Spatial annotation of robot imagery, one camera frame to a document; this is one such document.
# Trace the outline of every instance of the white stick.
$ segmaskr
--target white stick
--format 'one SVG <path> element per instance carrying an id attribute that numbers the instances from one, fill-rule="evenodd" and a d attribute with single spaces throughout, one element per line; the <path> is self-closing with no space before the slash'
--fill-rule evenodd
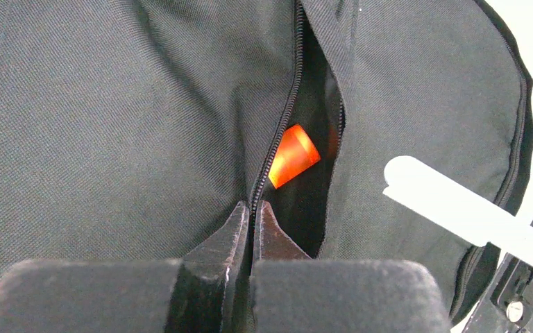
<path id="1" fill-rule="evenodd" d="M 476 246 L 493 243 L 533 266 L 533 227 L 411 156 L 385 167 L 383 194 Z"/>

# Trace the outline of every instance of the black foam pad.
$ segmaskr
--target black foam pad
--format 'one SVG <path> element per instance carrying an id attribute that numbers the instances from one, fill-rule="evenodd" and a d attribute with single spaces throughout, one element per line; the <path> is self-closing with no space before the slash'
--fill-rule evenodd
<path id="1" fill-rule="evenodd" d="M 411 262 L 261 260 L 253 268 L 257 332 L 440 332 L 436 282 Z"/>
<path id="2" fill-rule="evenodd" d="M 35 260 L 0 281 L 0 332 L 164 332 L 180 260 Z"/>

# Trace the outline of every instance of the bag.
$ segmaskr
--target bag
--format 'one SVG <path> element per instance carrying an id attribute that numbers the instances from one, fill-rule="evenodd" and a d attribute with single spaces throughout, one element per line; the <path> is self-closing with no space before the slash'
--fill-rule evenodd
<path id="1" fill-rule="evenodd" d="M 312 257 L 423 264 L 456 323 L 499 251 L 385 198 L 383 168 L 412 155 L 515 214 L 531 88 L 483 0 L 0 1 L 0 273 L 181 257 L 266 199 Z M 322 160 L 269 188 L 294 124 Z"/>

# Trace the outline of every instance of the orange translucent object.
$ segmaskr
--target orange translucent object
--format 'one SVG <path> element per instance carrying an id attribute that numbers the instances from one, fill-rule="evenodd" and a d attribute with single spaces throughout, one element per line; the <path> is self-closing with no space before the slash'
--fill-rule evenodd
<path id="1" fill-rule="evenodd" d="M 288 128 L 283 134 L 269 172 L 269 179 L 278 189 L 321 159 L 316 146 L 299 125 Z"/>

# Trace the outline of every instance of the zipper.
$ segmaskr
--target zipper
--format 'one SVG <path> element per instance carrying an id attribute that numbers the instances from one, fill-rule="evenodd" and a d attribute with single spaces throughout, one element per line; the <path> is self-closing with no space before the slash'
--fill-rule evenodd
<path id="1" fill-rule="evenodd" d="M 342 97 L 340 97 L 340 110 L 338 112 L 338 124 L 336 125 L 336 134 L 337 137 L 337 147 L 336 147 L 336 157 L 338 158 L 338 154 L 340 153 L 340 146 L 342 143 L 342 135 L 344 134 L 344 126 L 346 125 L 346 120 L 344 117 L 344 102 L 342 101 Z"/>
<path id="2" fill-rule="evenodd" d="M 251 196 L 251 226 L 254 226 L 256 219 L 256 211 L 258 208 L 258 203 L 262 197 L 264 191 L 264 185 L 267 182 L 269 177 L 269 171 L 275 159 L 275 154 L 277 153 L 277 148 L 281 143 L 281 139 L 287 124 L 289 123 L 289 118 L 291 117 L 291 112 L 294 109 L 295 102 L 297 102 L 297 95 L 299 93 L 299 85 L 301 84 L 301 78 L 303 76 L 303 35 L 304 35 L 304 24 L 305 24 L 305 11 L 303 10 L 303 4 L 298 0 L 295 1 L 295 20 L 294 20 L 294 29 L 295 29 L 295 72 L 293 77 L 293 85 L 291 86 L 291 91 L 287 97 L 287 104 L 283 110 L 283 114 L 279 119 L 279 124 L 277 126 L 277 131 L 271 146 L 269 148 L 269 153 L 266 155 L 266 159 L 262 163 L 260 173 L 257 181 L 254 183 L 252 196 Z"/>
<path id="3" fill-rule="evenodd" d="M 518 105 L 519 113 L 518 113 L 518 120 L 516 121 L 516 132 L 514 134 L 514 139 L 512 142 L 514 145 L 511 148 L 511 158 L 510 158 L 510 174 L 506 177 L 504 184 L 502 185 L 502 189 L 500 190 L 500 194 L 493 203 L 495 203 L 498 207 L 503 208 L 508 200 L 511 197 L 512 190 L 514 189 L 514 185 L 516 184 L 516 180 L 518 179 L 518 172 L 519 172 L 519 166 L 520 166 L 520 149 L 522 146 L 522 140 L 524 135 L 524 126 L 526 123 L 526 113 L 528 109 L 527 105 L 527 95 L 528 95 L 528 84 L 526 81 L 526 77 L 524 76 L 524 72 L 522 70 L 522 66 L 520 62 L 518 61 L 518 58 L 514 54 L 514 50 L 512 50 L 511 46 L 509 45 L 508 41 L 502 36 L 502 39 L 504 40 L 505 46 L 511 55 L 512 59 L 514 59 L 514 64 L 516 65 L 516 68 L 518 70 L 518 73 L 520 74 L 520 85 L 521 85 L 521 97 L 520 97 L 520 103 Z M 455 299 L 452 302 L 452 307 L 450 309 L 450 319 L 452 320 L 454 317 L 456 317 L 461 310 L 461 307 L 463 305 L 463 301 L 465 299 L 465 294 L 467 292 L 468 283 L 471 280 L 471 274 L 477 267 L 477 264 L 479 263 L 479 260 L 481 259 L 481 256 L 483 254 L 483 248 L 478 248 L 476 246 L 473 246 L 468 254 L 465 256 L 465 259 L 462 263 L 462 283 L 457 284 L 457 288 L 455 290 Z"/>

